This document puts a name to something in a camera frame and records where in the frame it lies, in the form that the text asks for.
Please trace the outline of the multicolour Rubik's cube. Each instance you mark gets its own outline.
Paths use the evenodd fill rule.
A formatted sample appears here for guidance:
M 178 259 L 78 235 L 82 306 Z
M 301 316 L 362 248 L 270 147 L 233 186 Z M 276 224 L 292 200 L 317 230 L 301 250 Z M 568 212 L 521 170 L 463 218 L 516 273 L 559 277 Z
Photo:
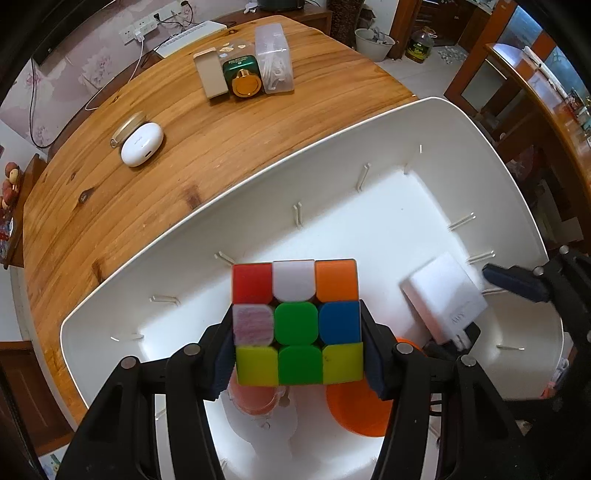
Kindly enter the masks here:
M 239 385 L 335 385 L 363 378 L 353 259 L 236 264 L 231 315 Z

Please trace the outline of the white oval earbuds case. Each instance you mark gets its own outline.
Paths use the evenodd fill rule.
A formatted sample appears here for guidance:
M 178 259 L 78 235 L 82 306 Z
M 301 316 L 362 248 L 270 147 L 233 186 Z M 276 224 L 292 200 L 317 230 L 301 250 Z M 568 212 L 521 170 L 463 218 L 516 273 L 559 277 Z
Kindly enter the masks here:
M 159 149 L 164 139 L 162 128 L 148 122 L 138 127 L 124 142 L 120 150 L 122 162 L 128 167 L 138 167 Z

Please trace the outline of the green and gold jar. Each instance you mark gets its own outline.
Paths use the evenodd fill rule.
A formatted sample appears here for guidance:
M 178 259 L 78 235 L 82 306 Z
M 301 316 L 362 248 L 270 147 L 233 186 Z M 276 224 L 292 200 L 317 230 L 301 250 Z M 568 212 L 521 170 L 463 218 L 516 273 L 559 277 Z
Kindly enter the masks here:
M 222 64 L 222 73 L 229 91 L 238 98 L 250 98 L 263 88 L 259 64 L 253 55 L 243 55 Z

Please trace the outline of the beige cardboard box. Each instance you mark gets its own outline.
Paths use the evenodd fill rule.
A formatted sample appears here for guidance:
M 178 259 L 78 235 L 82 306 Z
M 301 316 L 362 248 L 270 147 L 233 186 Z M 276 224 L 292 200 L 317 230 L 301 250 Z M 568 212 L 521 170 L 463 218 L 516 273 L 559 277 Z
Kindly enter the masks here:
M 228 85 L 226 85 L 221 62 L 214 47 L 195 53 L 192 59 L 207 99 L 228 94 Z

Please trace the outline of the clear cotton swab box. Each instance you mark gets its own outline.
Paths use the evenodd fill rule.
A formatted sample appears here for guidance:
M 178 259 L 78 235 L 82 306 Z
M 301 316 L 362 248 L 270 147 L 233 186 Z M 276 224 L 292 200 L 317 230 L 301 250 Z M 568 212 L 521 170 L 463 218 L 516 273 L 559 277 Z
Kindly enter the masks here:
M 266 94 L 294 91 L 294 70 L 290 45 L 280 23 L 256 28 L 256 61 Z

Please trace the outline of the clear box with stickers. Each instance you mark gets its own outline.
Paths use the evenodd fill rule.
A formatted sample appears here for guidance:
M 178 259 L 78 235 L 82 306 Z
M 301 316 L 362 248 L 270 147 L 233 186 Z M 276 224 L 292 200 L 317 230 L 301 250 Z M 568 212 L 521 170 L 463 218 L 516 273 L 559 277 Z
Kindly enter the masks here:
M 235 58 L 256 55 L 256 47 L 254 44 L 243 39 L 235 39 L 230 42 L 226 42 L 219 46 L 216 51 L 221 64 Z

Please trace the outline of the round gold compact case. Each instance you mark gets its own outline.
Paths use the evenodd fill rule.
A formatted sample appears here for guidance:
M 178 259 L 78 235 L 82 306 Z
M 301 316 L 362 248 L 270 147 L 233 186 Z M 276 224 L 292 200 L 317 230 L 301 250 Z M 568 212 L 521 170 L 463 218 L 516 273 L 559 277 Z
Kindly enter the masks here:
M 121 147 L 123 143 L 144 123 L 146 122 L 146 114 L 144 112 L 136 112 L 125 120 L 113 133 L 109 145 L 115 149 Z

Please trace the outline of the orange round tape measure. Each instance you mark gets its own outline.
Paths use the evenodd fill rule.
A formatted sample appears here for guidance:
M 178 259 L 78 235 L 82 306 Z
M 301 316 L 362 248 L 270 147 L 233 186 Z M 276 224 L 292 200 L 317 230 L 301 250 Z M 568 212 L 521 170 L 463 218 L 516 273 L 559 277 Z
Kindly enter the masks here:
M 383 375 L 398 346 L 414 347 L 398 341 L 379 349 L 374 342 L 363 343 L 359 332 L 325 337 L 322 384 L 329 412 L 342 428 L 366 437 L 386 434 L 393 401 L 383 397 Z

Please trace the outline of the white power adapter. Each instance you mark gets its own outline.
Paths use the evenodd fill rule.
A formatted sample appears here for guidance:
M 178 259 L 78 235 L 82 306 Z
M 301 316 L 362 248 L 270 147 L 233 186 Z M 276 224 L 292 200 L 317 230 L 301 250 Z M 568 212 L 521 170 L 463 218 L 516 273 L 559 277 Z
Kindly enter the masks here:
M 472 348 L 467 328 L 488 304 L 451 254 L 438 256 L 408 276 L 401 290 L 438 345 L 452 342 L 458 351 Z

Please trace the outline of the wooden dining table corner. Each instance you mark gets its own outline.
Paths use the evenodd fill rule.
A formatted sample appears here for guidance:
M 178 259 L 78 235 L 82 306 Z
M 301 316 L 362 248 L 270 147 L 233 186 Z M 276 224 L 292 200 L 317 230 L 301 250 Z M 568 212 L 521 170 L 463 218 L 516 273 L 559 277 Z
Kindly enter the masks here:
M 557 176 L 564 182 L 567 197 L 573 206 L 583 234 L 590 235 L 590 143 L 566 100 L 556 91 L 525 51 L 501 43 L 487 44 L 487 52 L 495 58 L 532 101 L 546 127 L 540 136 L 557 151 L 550 161 Z

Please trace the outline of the small wooden side cabinet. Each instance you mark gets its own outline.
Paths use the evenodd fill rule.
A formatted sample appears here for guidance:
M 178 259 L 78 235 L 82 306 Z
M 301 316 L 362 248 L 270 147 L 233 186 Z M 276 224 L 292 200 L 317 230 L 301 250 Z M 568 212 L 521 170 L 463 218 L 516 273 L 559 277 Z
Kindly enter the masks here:
M 38 154 L 35 154 L 24 171 L 20 183 L 19 197 L 14 209 L 11 211 L 11 231 L 7 246 L 5 252 L 1 254 L 1 261 L 5 270 L 9 266 L 24 267 L 24 206 L 46 166 L 47 163 Z

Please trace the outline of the yellow oil bottle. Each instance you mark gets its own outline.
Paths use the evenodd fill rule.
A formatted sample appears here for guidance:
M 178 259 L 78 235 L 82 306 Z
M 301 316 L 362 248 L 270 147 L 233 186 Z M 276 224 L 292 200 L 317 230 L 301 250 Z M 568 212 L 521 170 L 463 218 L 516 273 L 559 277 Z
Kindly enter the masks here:
M 434 30 L 424 27 L 414 32 L 405 49 L 405 55 L 417 62 L 424 63 L 435 45 L 437 34 Z

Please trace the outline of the white bucket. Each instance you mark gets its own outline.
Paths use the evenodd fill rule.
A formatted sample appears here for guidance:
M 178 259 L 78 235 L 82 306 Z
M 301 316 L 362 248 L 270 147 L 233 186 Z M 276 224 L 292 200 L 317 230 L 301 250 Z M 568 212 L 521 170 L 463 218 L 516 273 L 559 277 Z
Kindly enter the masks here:
M 380 30 L 359 28 L 355 31 L 356 51 L 374 62 L 381 62 L 388 56 L 396 41 Z

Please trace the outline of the white set-top box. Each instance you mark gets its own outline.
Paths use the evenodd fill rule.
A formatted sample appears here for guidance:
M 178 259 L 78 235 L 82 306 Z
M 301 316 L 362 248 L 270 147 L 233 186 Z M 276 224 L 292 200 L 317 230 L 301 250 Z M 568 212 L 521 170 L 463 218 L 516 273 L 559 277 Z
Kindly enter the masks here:
M 167 58 L 187 45 L 224 32 L 227 29 L 228 27 L 222 23 L 207 20 L 176 34 L 156 47 L 154 51 L 161 58 Z

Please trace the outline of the white wall power strip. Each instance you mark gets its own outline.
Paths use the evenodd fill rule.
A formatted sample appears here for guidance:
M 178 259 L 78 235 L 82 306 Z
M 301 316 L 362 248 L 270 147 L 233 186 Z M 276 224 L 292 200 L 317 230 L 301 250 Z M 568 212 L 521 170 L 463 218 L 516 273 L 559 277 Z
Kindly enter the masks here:
M 180 26 L 183 7 L 180 1 L 172 1 L 134 23 L 124 27 L 119 36 L 124 45 L 136 39 L 136 33 L 143 36 L 155 31 L 160 25 Z

